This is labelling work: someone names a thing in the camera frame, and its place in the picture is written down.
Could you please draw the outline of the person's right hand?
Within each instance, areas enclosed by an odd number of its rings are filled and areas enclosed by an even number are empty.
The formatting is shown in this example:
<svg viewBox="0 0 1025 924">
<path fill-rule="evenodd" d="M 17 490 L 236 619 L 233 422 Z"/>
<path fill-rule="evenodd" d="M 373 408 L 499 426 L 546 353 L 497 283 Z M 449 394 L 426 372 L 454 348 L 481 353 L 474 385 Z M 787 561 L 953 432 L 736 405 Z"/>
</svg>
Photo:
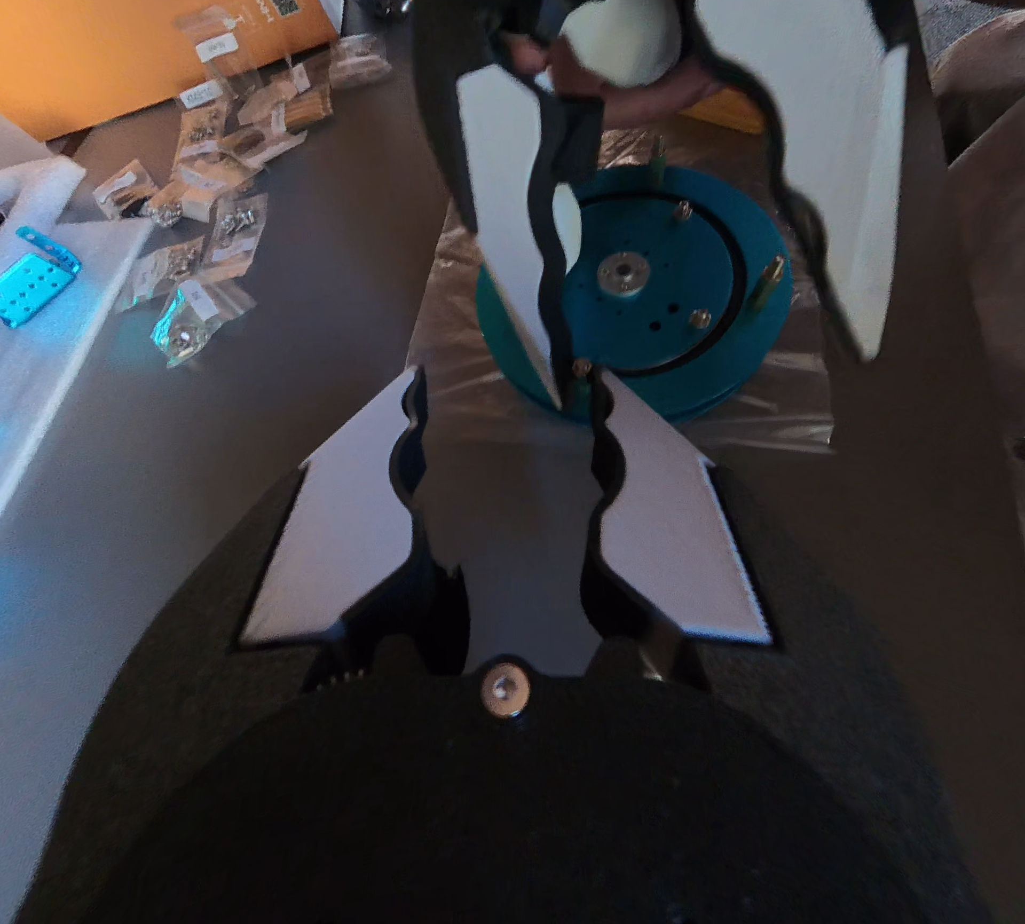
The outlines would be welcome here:
<svg viewBox="0 0 1025 924">
<path fill-rule="evenodd" d="M 517 72 L 546 75 L 558 96 L 602 101 L 605 129 L 638 128 L 658 122 L 725 87 L 700 61 L 688 57 L 653 84 L 620 88 L 582 66 L 564 36 L 550 46 L 540 46 L 525 34 L 505 34 L 503 40 Z"/>
</svg>

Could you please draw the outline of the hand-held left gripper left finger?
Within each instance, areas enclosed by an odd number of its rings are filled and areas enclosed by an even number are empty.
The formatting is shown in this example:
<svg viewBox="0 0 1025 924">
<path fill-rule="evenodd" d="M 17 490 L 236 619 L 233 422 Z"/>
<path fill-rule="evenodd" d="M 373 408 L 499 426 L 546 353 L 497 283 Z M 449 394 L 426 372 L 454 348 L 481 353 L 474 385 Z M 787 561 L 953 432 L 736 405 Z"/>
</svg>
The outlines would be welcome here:
<svg viewBox="0 0 1025 924">
<path fill-rule="evenodd" d="M 379 644 L 405 636 L 429 674 L 463 673 L 466 582 L 433 556 L 414 501 L 428 421 L 427 373 L 411 367 L 302 464 L 240 649 L 316 646 L 315 676 L 365 676 Z"/>
</svg>

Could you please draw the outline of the blue round metal turntable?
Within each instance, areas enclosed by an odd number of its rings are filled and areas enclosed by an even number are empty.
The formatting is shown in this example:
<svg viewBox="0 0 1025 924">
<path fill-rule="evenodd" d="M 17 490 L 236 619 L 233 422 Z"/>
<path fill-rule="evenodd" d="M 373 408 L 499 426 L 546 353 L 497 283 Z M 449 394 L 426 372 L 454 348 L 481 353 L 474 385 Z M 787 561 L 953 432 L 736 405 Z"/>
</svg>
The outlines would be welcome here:
<svg viewBox="0 0 1025 924">
<path fill-rule="evenodd" d="M 575 191 L 582 246 L 562 291 L 577 356 L 670 421 L 736 393 L 789 314 L 783 236 L 745 193 L 699 171 L 599 171 Z"/>
</svg>

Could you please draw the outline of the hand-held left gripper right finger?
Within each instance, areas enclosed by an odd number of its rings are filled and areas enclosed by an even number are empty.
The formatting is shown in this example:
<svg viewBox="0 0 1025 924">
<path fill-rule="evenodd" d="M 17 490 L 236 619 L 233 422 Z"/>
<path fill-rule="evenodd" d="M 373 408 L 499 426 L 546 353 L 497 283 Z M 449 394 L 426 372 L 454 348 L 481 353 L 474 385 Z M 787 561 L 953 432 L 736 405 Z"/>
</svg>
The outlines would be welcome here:
<svg viewBox="0 0 1025 924">
<path fill-rule="evenodd" d="M 587 380 L 601 494 L 579 594 L 597 635 L 633 642 L 671 680 L 705 679 L 701 644 L 775 649 L 714 464 L 607 368 Z"/>
</svg>

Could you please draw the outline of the large clear plastic bag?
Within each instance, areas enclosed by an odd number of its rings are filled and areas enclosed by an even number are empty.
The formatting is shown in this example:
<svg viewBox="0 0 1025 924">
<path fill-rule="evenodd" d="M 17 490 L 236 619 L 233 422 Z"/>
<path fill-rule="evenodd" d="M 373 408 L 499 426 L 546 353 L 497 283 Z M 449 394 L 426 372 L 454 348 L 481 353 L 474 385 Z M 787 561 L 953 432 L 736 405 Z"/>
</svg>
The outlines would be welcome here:
<svg viewBox="0 0 1025 924">
<path fill-rule="evenodd" d="M 778 213 L 768 174 L 768 140 L 678 117 L 657 128 L 608 132 L 601 167 L 646 163 L 655 136 L 669 165 L 710 174 L 745 193 L 780 229 L 793 269 L 786 322 L 753 377 L 723 405 L 683 430 L 706 452 L 728 446 L 829 456 L 834 428 L 821 305 L 792 231 Z M 454 200 L 433 254 L 407 365 L 425 368 L 430 414 L 443 434 L 477 441 L 556 443 L 567 434 L 552 413 L 519 395 L 480 331 L 480 253 Z"/>
</svg>

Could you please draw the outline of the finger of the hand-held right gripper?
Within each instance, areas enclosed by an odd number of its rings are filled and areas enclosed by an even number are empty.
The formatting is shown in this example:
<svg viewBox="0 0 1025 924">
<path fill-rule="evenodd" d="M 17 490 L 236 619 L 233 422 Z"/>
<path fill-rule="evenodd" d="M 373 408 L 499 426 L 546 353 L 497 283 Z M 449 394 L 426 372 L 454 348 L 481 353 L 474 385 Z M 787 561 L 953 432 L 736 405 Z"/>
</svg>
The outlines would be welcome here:
<svg viewBox="0 0 1025 924">
<path fill-rule="evenodd" d="M 850 355 L 892 288 L 911 0 L 691 0 L 695 51 L 762 112 L 771 188 Z"/>
<path fill-rule="evenodd" d="M 567 251 L 580 213 L 572 185 L 594 174 L 603 102 L 561 96 L 491 63 L 458 78 L 458 113 L 480 253 L 554 408 L 572 391 L 563 309 Z"/>
</svg>

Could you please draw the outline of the blue perforated metal bracket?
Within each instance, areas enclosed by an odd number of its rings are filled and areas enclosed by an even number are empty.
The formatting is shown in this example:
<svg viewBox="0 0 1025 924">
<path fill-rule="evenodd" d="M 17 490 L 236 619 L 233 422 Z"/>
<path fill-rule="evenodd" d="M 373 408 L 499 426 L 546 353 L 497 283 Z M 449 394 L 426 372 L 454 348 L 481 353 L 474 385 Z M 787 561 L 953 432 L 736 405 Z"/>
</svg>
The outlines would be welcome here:
<svg viewBox="0 0 1025 924">
<path fill-rule="evenodd" d="M 20 328 L 77 279 L 82 262 L 54 239 L 30 226 L 15 232 L 31 250 L 1 275 L 1 321 L 10 329 Z"/>
</svg>

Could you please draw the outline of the pile of small screw bags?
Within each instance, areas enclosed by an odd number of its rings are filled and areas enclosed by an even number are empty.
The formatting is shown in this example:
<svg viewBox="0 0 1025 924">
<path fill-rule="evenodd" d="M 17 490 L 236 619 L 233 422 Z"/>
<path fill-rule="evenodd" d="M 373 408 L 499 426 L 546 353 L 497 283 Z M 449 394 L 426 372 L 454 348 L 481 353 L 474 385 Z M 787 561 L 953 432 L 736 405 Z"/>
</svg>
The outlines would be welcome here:
<svg viewBox="0 0 1025 924">
<path fill-rule="evenodd" d="M 139 257 L 118 309 L 162 302 L 149 335 L 167 368 L 194 359 L 254 300 L 240 284 L 266 227 L 266 194 L 258 179 L 271 162 L 308 139 L 333 114 L 339 90 L 381 83 L 391 74 L 380 34 L 344 34 L 323 52 L 286 59 L 268 83 L 242 59 L 234 21 L 213 34 L 213 17 L 197 28 L 205 80 L 180 93 L 180 120 L 168 180 L 159 185 L 132 160 L 93 191 L 109 220 L 145 218 L 170 230 L 195 223 L 205 232 L 165 243 Z"/>
</svg>

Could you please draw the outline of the yellow-handled screwdriver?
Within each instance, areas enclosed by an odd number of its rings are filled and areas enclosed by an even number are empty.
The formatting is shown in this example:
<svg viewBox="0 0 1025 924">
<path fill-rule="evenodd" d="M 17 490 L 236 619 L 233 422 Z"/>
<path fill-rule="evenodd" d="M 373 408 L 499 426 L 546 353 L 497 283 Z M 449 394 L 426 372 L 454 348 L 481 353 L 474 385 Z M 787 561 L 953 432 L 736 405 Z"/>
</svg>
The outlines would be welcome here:
<svg viewBox="0 0 1025 924">
<path fill-rule="evenodd" d="M 726 86 L 681 111 L 688 119 L 738 133 L 762 135 L 764 117 L 758 107 L 737 89 Z"/>
</svg>

